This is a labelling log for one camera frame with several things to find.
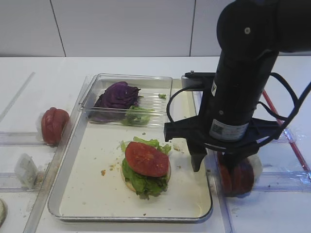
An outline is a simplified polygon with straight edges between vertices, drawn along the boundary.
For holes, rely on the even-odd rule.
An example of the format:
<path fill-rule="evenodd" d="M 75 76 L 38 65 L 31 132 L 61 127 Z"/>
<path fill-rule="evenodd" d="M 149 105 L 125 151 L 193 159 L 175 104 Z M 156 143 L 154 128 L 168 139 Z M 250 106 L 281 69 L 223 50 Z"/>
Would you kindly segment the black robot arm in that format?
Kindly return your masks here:
<path fill-rule="evenodd" d="M 164 126 L 166 141 L 184 138 L 191 165 L 198 171 L 206 149 L 222 152 L 233 169 L 260 147 L 278 139 L 310 93 L 307 86 L 298 97 L 285 79 L 273 72 L 280 52 L 311 49 L 311 3 L 308 0 L 236 0 L 221 12 L 217 39 L 221 47 L 214 73 L 186 73 L 194 79 L 185 91 L 203 93 L 199 113 Z M 274 120 L 254 118 L 269 77 L 289 92 L 294 108 Z"/>

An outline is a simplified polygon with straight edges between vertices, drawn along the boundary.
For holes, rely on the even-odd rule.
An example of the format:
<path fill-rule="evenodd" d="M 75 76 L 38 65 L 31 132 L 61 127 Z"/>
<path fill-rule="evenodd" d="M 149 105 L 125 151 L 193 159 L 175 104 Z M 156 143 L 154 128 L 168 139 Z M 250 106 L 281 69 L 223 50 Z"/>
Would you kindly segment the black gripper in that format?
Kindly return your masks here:
<path fill-rule="evenodd" d="M 165 141 L 187 139 L 194 172 L 198 172 L 207 150 L 225 152 L 223 163 L 232 175 L 253 175 L 248 158 L 260 147 L 278 139 L 285 125 L 254 118 L 253 114 L 269 77 L 285 88 L 288 83 L 275 72 L 243 74 L 241 72 L 186 73 L 195 83 L 184 85 L 171 96 L 164 126 Z M 173 99 L 183 91 L 202 91 L 199 113 L 183 120 L 173 120 L 170 108 Z"/>

